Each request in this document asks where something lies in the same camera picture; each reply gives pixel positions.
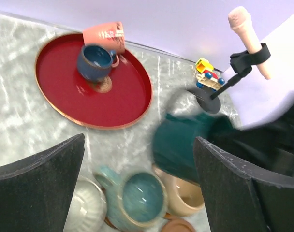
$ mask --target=marble countertop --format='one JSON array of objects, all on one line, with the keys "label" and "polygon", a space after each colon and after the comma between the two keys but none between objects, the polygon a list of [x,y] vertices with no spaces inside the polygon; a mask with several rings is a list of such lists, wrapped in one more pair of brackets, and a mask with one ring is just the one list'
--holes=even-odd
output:
[{"label": "marble countertop", "polygon": [[[41,95],[34,77],[34,61],[42,44],[66,31],[57,27],[0,15],[0,166],[40,152],[78,133],[85,134],[81,173],[90,175],[95,165],[106,164],[117,172],[126,165],[150,169],[150,136],[163,117],[173,89],[193,85],[194,65],[141,48],[127,48],[141,61],[153,85],[153,101],[137,124],[122,130],[93,130],[67,120]],[[239,126],[227,93],[221,112]],[[199,110],[191,94],[180,97],[175,114]],[[206,211],[186,218],[198,232],[210,231]],[[161,225],[151,228],[157,232]],[[115,231],[104,225],[103,232]]]}]

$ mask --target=toy train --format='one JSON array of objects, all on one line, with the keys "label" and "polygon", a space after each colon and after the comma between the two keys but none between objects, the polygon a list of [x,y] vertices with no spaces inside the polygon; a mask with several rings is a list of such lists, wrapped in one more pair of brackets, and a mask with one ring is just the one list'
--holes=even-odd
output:
[{"label": "toy train", "polygon": [[196,64],[197,74],[196,79],[197,83],[196,86],[199,88],[208,87],[213,91],[217,91],[220,89],[224,84],[225,80],[219,78],[214,72],[214,67],[209,63],[207,59],[200,58]]}]

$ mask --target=white wall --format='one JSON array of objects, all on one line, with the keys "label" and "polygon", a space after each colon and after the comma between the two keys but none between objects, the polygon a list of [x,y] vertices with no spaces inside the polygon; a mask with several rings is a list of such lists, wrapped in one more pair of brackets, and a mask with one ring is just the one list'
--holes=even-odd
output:
[{"label": "white wall", "polygon": [[227,15],[243,5],[264,38],[294,13],[294,0],[0,0],[0,11],[84,29],[121,21],[126,40],[226,70],[244,50]]},{"label": "white wall", "polygon": [[[265,80],[255,67],[229,89],[243,125],[272,120],[288,107],[294,96],[294,15],[262,42],[271,52],[272,79]],[[232,68],[229,68],[223,77],[227,80],[233,75]]]}]

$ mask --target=blue mug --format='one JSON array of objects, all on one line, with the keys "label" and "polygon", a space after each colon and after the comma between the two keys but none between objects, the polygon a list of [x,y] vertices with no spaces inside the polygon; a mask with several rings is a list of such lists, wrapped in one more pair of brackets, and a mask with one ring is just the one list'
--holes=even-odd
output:
[{"label": "blue mug", "polygon": [[101,166],[93,175],[105,188],[107,217],[120,231],[144,231],[164,217],[167,193],[153,173],[130,169],[117,174],[109,167]]},{"label": "blue mug", "polygon": [[77,69],[88,81],[98,82],[103,80],[118,65],[116,51],[106,51],[96,44],[82,47],[78,56]]}]

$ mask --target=microphone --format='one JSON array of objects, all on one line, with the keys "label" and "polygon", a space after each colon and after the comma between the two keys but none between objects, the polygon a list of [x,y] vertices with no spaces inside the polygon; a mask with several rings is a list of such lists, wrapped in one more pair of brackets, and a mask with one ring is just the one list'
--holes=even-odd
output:
[{"label": "microphone", "polygon": [[[240,37],[249,54],[256,53],[262,49],[259,38],[252,26],[251,15],[243,6],[233,9],[229,13],[228,19],[231,29]],[[271,79],[271,68],[268,61],[257,65],[266,80]]]}]

